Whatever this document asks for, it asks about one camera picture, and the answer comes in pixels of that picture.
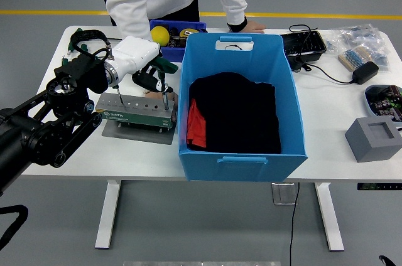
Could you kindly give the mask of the person's left hand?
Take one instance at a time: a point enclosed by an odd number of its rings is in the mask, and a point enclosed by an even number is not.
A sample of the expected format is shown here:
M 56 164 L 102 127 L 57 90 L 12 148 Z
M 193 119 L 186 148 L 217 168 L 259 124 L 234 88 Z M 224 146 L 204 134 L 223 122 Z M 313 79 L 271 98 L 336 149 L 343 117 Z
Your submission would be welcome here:
M 266 29 L 266 26 L 257 23 L 255 21 L 248 21 L 247 25 L 241 30 L 242 33 L 262 33 L 264 34 L 264 30 Z

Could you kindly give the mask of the person's right hand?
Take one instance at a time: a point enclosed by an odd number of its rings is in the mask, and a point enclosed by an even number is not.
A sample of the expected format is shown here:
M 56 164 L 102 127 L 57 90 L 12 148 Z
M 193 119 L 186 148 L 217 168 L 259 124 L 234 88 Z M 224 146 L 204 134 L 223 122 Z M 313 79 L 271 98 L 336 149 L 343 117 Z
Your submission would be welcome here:
M 170 92 L 167 93 L 168 95 L 168 100 L 172 100 L 174 102 L 173 104 L 173 111 L 171 115 L 171 121 L 176 122 L 177 121 L 177 111 L 178 111 L 178 95 L 175 92 Z M 144 91 L 144 96 L 148 98 L 155 98 L 158 100 L 163 99 L 163 94 L 159 92 L 150 92 L 149 90 Z

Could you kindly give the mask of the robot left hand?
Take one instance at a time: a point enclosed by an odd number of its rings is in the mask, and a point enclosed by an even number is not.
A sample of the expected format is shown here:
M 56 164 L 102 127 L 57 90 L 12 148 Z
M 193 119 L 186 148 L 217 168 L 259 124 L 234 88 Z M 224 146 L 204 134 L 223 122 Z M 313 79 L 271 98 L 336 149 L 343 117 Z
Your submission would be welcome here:
M 174 74 L 178 67 L 163 58 L 158 43 L 128 36 L 113 49 L 113 58 L 105 61 L 107 81 L 116 88 L 130 74 L 132 81 L 150 92 L 170 93 L 167 74 Z

